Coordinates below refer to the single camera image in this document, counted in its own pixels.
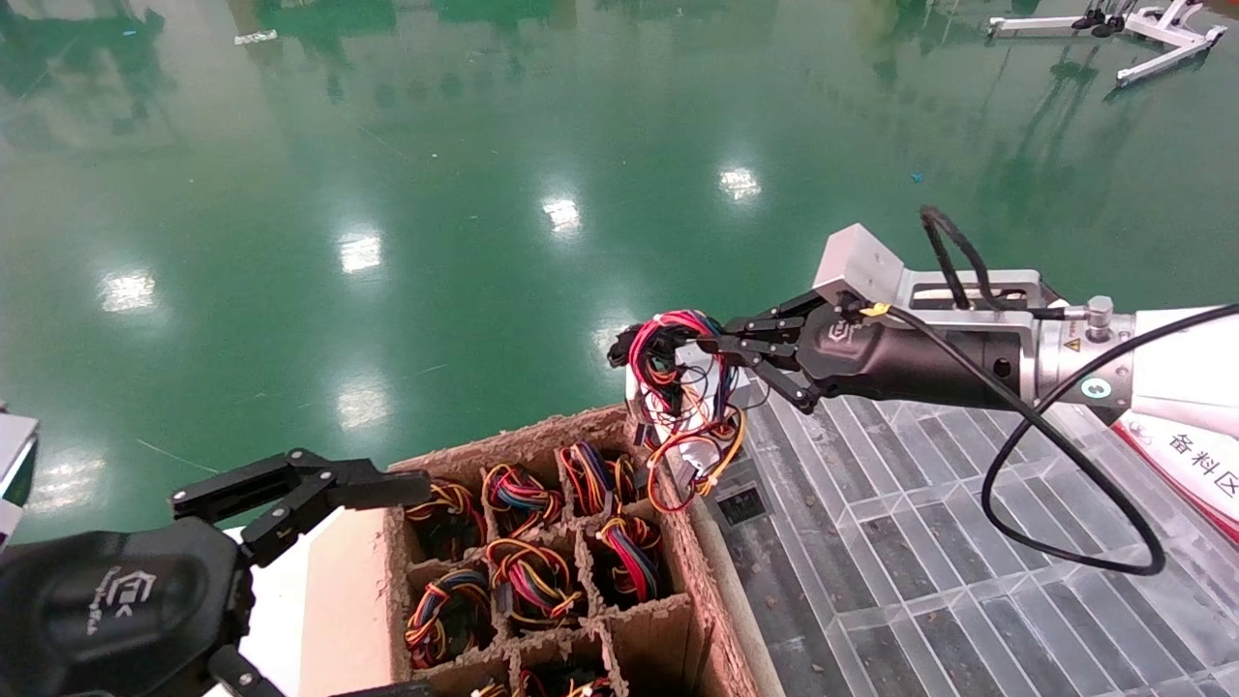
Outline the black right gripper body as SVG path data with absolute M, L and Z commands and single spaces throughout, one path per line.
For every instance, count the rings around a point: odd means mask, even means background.
M 991 387 L 1018 397 L 1035 370 L 1028 331 L 937 327 L 935 336 L 975 365 L 969 370 L 923 331 L 843 318 L 833 305 L 809 295 L 802 326 L 802 405 L 814 409 L 840 396 L 907 401 L 958 409 L 1007 409 Z

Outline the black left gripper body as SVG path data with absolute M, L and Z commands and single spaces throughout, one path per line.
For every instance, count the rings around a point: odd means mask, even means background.
M 212 654 L 247 634 L 252 566 L 185 519 L 2 552 L 5 696 L 203 696 Z

